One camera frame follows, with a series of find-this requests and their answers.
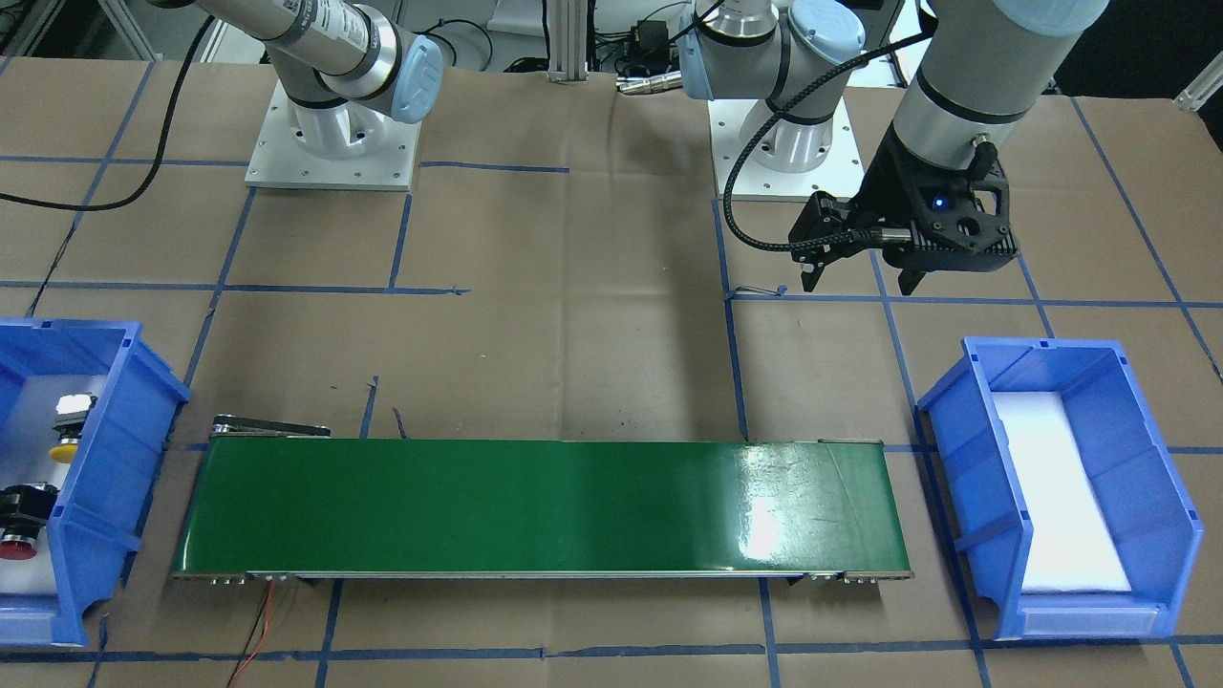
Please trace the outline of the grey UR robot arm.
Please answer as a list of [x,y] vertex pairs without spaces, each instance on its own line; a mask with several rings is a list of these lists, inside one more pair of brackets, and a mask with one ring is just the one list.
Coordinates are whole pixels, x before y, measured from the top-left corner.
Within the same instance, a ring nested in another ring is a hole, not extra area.
[[287,149],[327,163],[411,156],[437,104],[444,53],[379,9],[349,1],[201,1],[264,45],[287,105],[272,126]]

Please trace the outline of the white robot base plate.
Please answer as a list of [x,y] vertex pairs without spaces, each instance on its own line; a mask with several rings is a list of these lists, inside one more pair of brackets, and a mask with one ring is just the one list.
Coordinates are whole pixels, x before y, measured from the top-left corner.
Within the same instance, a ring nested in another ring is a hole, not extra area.
[[419,123],[394,122],[353,103],[306,108],[278,83],[245,182],[276,189],[407,192],[419,130]]

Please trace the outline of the second grey robot arm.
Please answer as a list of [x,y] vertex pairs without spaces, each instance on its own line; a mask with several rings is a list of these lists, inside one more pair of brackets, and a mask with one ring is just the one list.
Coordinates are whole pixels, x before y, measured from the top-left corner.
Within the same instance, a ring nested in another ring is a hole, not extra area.
[[[996,271],[1020,253],[998,160],[1106,1],[933,1],[921,31],[868,48],[839,1],[693,1],[676,35],[687,97],[748,99],[744,143],[722,185],[722,218],[747,247],[785,253],[812,291],[833,262],[881,251],[909,295],[929,273]],[[826,143],[852,70],[909,45],[926,53],[851,199],[816,189],[786,240],[739,227],[733,189],[752,160],[797,171],[789,149]]]

